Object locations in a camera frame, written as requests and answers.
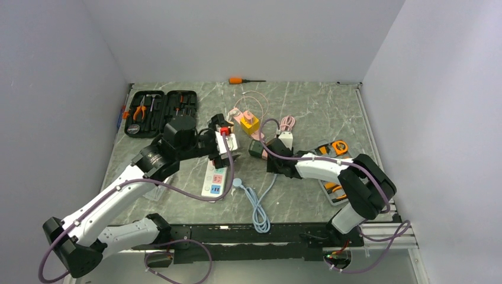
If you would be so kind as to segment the white power strip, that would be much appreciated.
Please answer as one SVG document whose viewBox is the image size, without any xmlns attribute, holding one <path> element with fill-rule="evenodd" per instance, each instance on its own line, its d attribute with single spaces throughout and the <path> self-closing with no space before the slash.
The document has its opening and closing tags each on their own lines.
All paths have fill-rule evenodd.
<svg viewBox="0 0 502 284">
<path fill-rule="evenodd" d="M 213 161 L 207 160 L 204 183 L 201 189 L 202 197 L 218 198 L 223 194 L 226 187 L 227 170 L 227 167 L 217 169 Z"/>
</svg>

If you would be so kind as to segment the pink power strip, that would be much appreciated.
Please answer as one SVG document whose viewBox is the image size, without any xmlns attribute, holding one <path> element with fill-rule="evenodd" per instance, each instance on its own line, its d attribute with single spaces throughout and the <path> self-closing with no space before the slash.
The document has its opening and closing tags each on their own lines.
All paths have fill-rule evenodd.
<svg viewBox="0 0 502 284">
<path fill-rule="evenodd" d="M 229 112 L 229 117 L 237 128 L 242 129 L 254 140 L 265 138 L 263 133 L 259 133 L 260 121 L 252 112 L 233 108 Z"/>
</svg>

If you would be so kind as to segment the yellow cube adapter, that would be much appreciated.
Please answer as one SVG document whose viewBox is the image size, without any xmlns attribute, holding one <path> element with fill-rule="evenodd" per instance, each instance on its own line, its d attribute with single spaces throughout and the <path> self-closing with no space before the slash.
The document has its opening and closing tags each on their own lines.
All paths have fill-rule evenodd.
<svg viewBox="0 0 502 284">
<path fill-rule="evenodd" d="M 252 135 L 253 133 L 257 132 L 257 130 L 259 129 L 260 123 L 256 117 L 253 117 L 251 119 L 251 122 L 249 122 L 245 117 L 241 117 L 240 126 L 242 127 L 243 131 L 246 134 Z"/>
</svg>

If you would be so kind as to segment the black tool case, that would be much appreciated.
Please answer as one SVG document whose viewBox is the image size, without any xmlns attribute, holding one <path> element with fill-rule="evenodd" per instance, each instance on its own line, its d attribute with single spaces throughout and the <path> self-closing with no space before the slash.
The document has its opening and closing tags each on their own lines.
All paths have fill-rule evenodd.
<svg viewBox="0 0 502 284">
<path fill-rule="evenodd" d="M 197 118 L 195 91 L 138 91 L 123 113 L 124 133 L 131 138 L 153 138 L 175 117 Z"/>
</svg>

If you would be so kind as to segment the clear plastic screw box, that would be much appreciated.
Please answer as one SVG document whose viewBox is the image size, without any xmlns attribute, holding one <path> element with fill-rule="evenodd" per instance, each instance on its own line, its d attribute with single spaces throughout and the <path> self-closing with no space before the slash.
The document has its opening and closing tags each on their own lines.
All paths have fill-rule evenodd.
<svg viewBox="0 0 502 284">
<path fill-rule="evenodd" d="M 165 184 L 171 184 L 172 180 L 174 179 L 174 176 L 169 176 L 167 177 L 163 183 Z M 162 185 L 157 185 L 155 186 L 152 190 L 146 192 L 143 197 L 150 200 L 150 201 L 159 201 L 163 195 L 163 193 L 167 190 L 167 187 L 162 186 Z"/>
</svg>

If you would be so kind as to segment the dark green cube adapter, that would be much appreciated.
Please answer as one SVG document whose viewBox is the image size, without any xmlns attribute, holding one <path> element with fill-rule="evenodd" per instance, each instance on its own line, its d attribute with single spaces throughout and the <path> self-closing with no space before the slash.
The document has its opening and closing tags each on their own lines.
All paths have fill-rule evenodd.
<svg viewBox="0 0 502 284">
<path fill-rule="evenodd" d="M 256 158 L 261 159 L 260 154 L 262 153 L 263 150 L 264 150 L 264 148 L 261 145 L 260 141 L 258 141 L 258 140 L 252 140 L 250 142 L 250 145 L 249 145 L 249 148 L 248 148 L 248 153 L 252 157 L 256 157 Z"/>
</svg>

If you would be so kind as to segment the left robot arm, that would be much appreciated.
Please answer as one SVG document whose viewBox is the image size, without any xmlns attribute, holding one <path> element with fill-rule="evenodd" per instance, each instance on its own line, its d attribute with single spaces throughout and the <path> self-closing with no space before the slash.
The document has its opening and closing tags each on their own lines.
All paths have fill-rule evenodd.
<svg viewBox="0 0 502 284">
<path fill-rule="evenodd" d="M 166 186 L 166 179 L 184 160 L 207 157 L 216 168 L 233 167 L 238 148 L 233 128 L 223 114 L 213 116 L 202 130 L 189 115 L 172 118 L 107 188 L 74 213 L 43 224 L 49 252 L 59 258 L 67 274 L 80 278 L 122 250 L 165 247 L 172 240 L 172 227 L 159 214 L 127 225 L 111 222 L 155 186 Z"/>
</svg>

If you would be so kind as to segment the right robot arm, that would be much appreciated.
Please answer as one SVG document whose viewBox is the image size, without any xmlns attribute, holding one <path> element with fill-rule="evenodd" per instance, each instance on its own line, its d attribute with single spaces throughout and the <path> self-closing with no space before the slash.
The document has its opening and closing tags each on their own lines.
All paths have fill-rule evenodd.
<svg viewBox="0 0 502 284">
<path fill-rule="evenodd" d="M 393 181 L 366 154 L 355 158 L 336 159 L 308 151 L 294 153 L 279 138 L 265 144 L 267 171 L 288 178 L 317 179 L 342 187 L 348 204 L 338 210 L 327 224 L 329 243 L 339 246 L 359 224 L 374 220 L 390 208 L 389 201 L 397 193 Z"/>
</svg>

